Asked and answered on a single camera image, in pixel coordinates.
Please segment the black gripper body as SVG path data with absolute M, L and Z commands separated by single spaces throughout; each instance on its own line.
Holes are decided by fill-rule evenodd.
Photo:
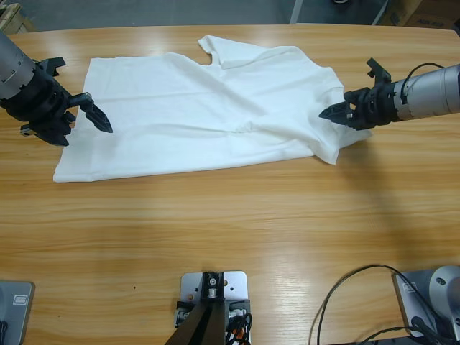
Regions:
M 398 121 L 395 108 L 396 83 L 378 83 L 373 88 L 362 88 L 344 94 L 349 104 L 355 105 L 346 115 L 346 125 L 356 130 L 372 129 Z
M 72 96 L 56 80 L 54 68 L 37 68 L 28 85 L 19 89 L 10 99 L 3 98 L 1 107 L 25 125 L 43 141 L 47 141 L 47 129 L 53 124 L 71 124 L 75 116 L 68 109 L 83 101 L 82 109 L 89 104 L 83 94 Z

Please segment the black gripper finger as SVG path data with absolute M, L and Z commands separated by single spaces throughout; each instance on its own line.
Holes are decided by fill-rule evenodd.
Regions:
M 105 113 L 94 103 L 87 103 L 84 106 L 86 118 L 93 123 L 95 128 L 102 132 L 112 133 L 111 123 Z
M 322 119 L 327 119 L 336 124 L 348 124 L 349 118 L 346 111 L 325 109 L 320 114 L 319 117 Z
M 53 124 L 47 129 L 46 137 L 49 144 L 66 147 L 69 145 L 66 136 L 70 133 L 69 124 Z
M 335 103 L 328 108 L 324 109 L 319 116 L 320 117 L 347 117 L 351 113 L 351 107 L 349 102 Z

